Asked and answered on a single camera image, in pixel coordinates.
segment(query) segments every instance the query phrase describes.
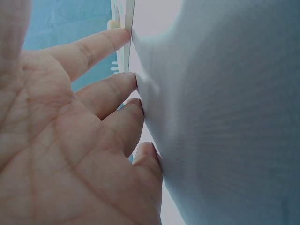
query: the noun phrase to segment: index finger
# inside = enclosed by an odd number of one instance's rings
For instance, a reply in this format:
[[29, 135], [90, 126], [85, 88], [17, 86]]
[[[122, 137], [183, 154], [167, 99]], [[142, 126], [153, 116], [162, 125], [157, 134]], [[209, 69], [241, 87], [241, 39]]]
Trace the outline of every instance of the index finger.
[[105, 30], [66, 45], [41, 51], [54, 57], [74, 81], [96, 63], [130, 41], [125, 29]]

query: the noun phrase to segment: light blue fabric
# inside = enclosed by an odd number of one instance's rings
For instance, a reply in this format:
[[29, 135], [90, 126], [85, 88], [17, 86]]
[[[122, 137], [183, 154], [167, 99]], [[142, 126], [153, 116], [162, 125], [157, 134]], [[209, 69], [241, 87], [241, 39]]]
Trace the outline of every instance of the light blue fabric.
[[[107, 21], [112, 18], [110, 0], [32, 0], [31, 7], [30, 26], [23, 46], [27, 50], [70, 43], [106, 30]], [[115, 53], [74, 81], [72, 90], [114, 73], [113, 61], [117, 61]]]

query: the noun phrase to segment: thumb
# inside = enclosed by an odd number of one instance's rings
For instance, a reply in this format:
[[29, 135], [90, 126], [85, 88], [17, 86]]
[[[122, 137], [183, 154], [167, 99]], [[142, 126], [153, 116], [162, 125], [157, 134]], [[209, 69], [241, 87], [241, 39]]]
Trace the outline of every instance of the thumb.
[[136, 167], [141, 181], [148, 188], [157, 209], [160, 211], [163, 175], [152, 143], [144, 142], [139, 145], [133, 166]]
[[0, 75], [19, 57], [29, 24], [30, 0], [0, 1]]

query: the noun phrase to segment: hand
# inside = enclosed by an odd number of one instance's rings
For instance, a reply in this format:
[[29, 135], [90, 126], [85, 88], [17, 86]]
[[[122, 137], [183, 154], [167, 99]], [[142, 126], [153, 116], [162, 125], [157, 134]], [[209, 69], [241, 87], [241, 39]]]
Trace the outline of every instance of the hand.
[[135, 75], [78, 92], [71, 82], [130, 40], [122, 29], [21, 51], [29, 0], [0, 1], [0, 224], [160, 224], [154, 147], [127, 157], [143, 127]]

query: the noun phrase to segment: finger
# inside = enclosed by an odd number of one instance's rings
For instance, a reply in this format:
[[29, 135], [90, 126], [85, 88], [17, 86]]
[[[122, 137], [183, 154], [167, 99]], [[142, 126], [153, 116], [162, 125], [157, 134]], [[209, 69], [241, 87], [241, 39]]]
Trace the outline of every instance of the finger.
[[144, 123], [144, 114], [141, 101], [131, 99], [120, 110], [107, 116], [102, 125], [108, 134], [105, 141], [109, 146], [123, 150], [129, 157], [140, 140]]
[[126, 30], [112, 29], [90, 35], [71, 44], [41, 51], [54, 57], [69, 74], [71, 81], [74, 81], [128, 41], [130, 41], [130, 34]]
[[134, 73], [113, 74], [76, 92], [84, 105], [101, 120], [114, 112], [136, 89]]
[[156, 203], [157, 210], [160, 211], [163, 175], [152, 143], [145, 142], [139, 145], [133, 165], [136, 167], [141, 181]]
[[16, 69], [29, 16], [29, 0], [0, 1], [0, 75]]
[[133, 165], [146, 168], [159, 182], [162, 183], [162, 172], [153, 143], [144, 142], [139, 145], [133, 160]]

